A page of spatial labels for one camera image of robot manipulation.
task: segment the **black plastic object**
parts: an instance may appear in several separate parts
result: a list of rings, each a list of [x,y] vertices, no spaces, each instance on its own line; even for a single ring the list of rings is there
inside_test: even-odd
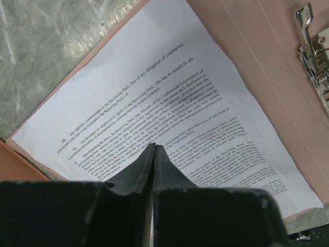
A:
[[[261,190],[198,188],[150,144],[105,183],[0,183],[0,246],[284,246]]]

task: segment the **metal spring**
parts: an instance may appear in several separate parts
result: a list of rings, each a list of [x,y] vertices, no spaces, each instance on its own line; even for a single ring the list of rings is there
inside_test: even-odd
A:
[[[328,74],[322,74],[317,77],[317,80],[318,80],[319,84],[325,84],[327,81],[329,81],[329,76],[328,76]]]

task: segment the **binder clip mechanism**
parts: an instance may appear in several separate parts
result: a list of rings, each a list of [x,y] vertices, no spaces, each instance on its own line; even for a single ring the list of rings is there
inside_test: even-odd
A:
[[[311,3],[295,12],[301,41],[297,54],[329,115],[329,28],[310,37],[308,28],[313,18]]]

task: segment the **paper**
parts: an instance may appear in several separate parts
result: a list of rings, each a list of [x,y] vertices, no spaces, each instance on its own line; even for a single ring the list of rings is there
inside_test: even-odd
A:
[[[105,181],[156,142],[198,186],[263,188],[283,217],[322,207],[183,0],[149,2],[13,140],[63,177],[83,181]]]

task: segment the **table surface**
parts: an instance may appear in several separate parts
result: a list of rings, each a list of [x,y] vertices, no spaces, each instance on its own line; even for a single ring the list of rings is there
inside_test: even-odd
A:
[[[0,138],[6,140],[138,2],[0,1]],[[329,204],[288,220],[286,228],[294,233],[327,224],[328,214]]]

